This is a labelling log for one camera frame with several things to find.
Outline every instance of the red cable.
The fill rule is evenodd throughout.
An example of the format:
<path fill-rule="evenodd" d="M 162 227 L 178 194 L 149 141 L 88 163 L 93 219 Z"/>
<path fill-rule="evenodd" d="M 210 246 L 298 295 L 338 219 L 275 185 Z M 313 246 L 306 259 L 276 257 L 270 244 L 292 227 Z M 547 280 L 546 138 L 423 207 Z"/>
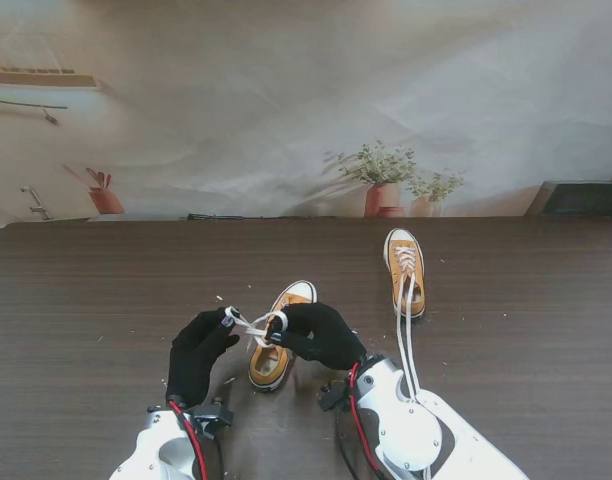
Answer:
<path fill-rule="evenodd" d="M 195 451 L 195 455 L 199 461 L 199 470 L 202 474 L 202 480 L 208 480 L 208 474 L 206 473 L 206 462 L 204 462 L 204 454 L 202 453 L 202 447 L 199 445 L 199 441 L 197 440 L 197 435 L 195 435 L 195 429 L 186 419 L 184 412 L 182 412 L 182 409 L 179 408 L 179 405 L 177 405 L 173 400 L 169 400 L 168 404 L 175 411 L 178 418 L 182 420 L 186 433 L 188 434 L 188 438 L 190 438 L 190 442 L 193 444 L 193 450 Z"/>
<path fill-rule="evenodd" d="M 355 396 L 353 395 L 353 388 L 355 387 L 355 376 L 357 375 L 357 369 L 359 368 L 359 363 L 353 365 L 353 369 L 350 372 L 350 408 L 353 412 L 353 419 L 355 420 L 355 427 L 357 427 L 357 433 L 359 434 L 359 438 L 362 442 L 362 446 L 364 447 L 364 452 L 366 453 L 366 458 L 370 462 L 373 470 L 379 471 L 379 467 L 375 460 L 373 459 L 373 455 L 370 452 L 370 446 L 368 445 L 368 440 L 366 440 L 366 435 L 364 434 L 364 429 L 362 428 L 361 423 L 359 422 L 359 414 L 357 413 L 357 405 L 355 402 Z"/>

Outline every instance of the white rubber sole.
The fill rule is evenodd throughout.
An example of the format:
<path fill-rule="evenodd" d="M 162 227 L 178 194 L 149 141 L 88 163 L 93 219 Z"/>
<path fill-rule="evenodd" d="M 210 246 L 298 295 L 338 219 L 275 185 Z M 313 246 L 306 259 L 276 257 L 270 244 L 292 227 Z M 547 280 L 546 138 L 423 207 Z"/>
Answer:
<path fill-rule="evenodd" d="M 275 300 L 275 302 L 273 303 L 273 310 L 275 309 L 275 306 L 277 305 L 279 300 L 287 293 L 299 295 L 304 298 L 310 298 L 311 303 L 315 303 L 317 301 L 317 290 L 315 289 L 315 285 L 313 285 L 312 283 L 306 280 L 297 280 L 296 282 L 291 283 L 288 287 L 284 289 L 282 293 L 279 294 L 279 296 L 277 297 L 277 300 Z M 270 383 L 268 385 L 260 385 L 258 383 L 255 383 L 253 378 L 250 376 L 250 369 L 248 370 L 248 379 L 250 380 L 250 383 L 252 383 L 253 386 L 257 390 L 260 390 L 262 392 L 272 392 L 273 390 L 276 390 L 281 385 L 282 380 L 284 380 L 284 376 L 286 375 L 286 372 L 290 368 L 291 361 L 292 361 L 292 358 L 288 360 L 288 363 L 286 364 L 286 368 L 284 369 L 282 374 L 279 376 L 279 378 L 275 380 L 273 383 Z"/>
<path fill-rule="evenodd" d="M 410 233 L 408 230 L 405 230 L 403 228 L 393 228 L 389 234 L 386 236 L 386 241 L 384 242 L 384 263 L 386 264 L 386 268 L 388 269 L 388 273 L 391 274 L 392 276 L 392 271 L 390 269 L 390 264 L 388 263 L 388 247 L 390 246 L 390 239 L 393 236 L 393 234 L 397 231 L 397 230 L 403 230 L 406 233 L 408 233 L 411 238 L 413 239 L 413 242 L 415 242 L 415 246 L 417 247 L 417 251 L 419 252 L 419 256 L 422 259 L 422 275 L 426 275 L 426 268 L 424 267 L 424 253 L 422 252 L 422 247 L 419 245 L 419 242 L 417 241 L 417 239 L 415 238 L 415 235 L 413 235 L 412 233 Z M 395 301 L 393 300 L 393 308 L 395 309 L 395 312 L 397 312 L 397 304 L 395 303 Z M 415 314 L 415 315 L 411 315 L 411 319 L 413 318 L 419 318 L 421 317 L 424 312 L 426 311 L 426 303 L 424 303 L 424 308 L 422 308 L 422 311 Z"/>

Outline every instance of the black glove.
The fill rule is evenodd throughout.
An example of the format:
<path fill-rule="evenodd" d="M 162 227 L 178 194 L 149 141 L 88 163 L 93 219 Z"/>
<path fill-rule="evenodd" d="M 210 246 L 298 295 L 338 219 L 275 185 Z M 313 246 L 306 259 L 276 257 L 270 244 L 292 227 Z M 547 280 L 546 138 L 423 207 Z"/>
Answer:
<path fill-rule="evenodd" d="M 350 370 L 366 349 L 333 307 L 320 302 L 294 303 L 282 312 L 288 317 L 285 332 L 275 332 L 270 340 L 286 347 L 304 360 L 318 360 L 335 370 Z"/>
<path fill-rule="evenodd" d="M 224 317 L 223 308 L 202 312 L 173 340 L 166 400 L 174 399 L 186 408 L 204 401 L 217 357 L 239 341 L 239 335 L 229 336 L 235 324 L 224 325 Z"/>

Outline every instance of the white rubber toe cap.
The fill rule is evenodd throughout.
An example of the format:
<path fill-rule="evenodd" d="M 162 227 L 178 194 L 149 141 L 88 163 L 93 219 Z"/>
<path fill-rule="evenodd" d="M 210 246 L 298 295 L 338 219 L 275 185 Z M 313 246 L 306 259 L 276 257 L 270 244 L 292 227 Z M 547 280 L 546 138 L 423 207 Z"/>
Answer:
<path fill-rule="evenodd" d="M 410 234 L 408 230 L 404 230 L 403 228 L 396 228 L 392 231 L 389 236 L 390 240 L 407 240 L 409 242 L 414 241 L 413 236 Z"/>
<path fill-rule="evenodd" d="M 308 298 L 311 302 L 317 301 L 317 293 L 315 293 L 315 287 L 312 283 L 307 282 L 305 280 L 299 280 L 293 283 L 290 287 L 286 289 L 286 293 Z"/>

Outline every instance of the lace loop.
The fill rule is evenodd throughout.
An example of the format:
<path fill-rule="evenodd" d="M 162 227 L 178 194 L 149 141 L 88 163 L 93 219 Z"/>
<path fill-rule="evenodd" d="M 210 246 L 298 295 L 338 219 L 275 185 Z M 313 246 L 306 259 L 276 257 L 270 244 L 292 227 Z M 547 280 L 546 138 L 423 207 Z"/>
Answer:
<path fill-rule="evenodd" d="M 270 317 L 278 317 L 282 321 L 282 332 L 288 328 L 288 317 L 284 312 L 276 310 L 274 312 L 268 312 L 266 315 L 262 315 L 259 318 L 256 318 L 252 322 L 249 322 L 244 318 L 244 316 L 237 310 L 235 307 L 226 308 L 226 316 L 231 318 L 237 325 L 244 327 L 244 333 L 250 335 L 250 339 L 248 341 L 248 346 L 246 349 L 250 348 L 250 343 L 254 338 L 257 344 L 262 348 L 271 348 L 274 347 L 272 343 L 266 343 L 264 337 L 266 337 L 266 329 L 262 330 L 256 328 L 256 325 L 261 322 L 267 322 Z"/>

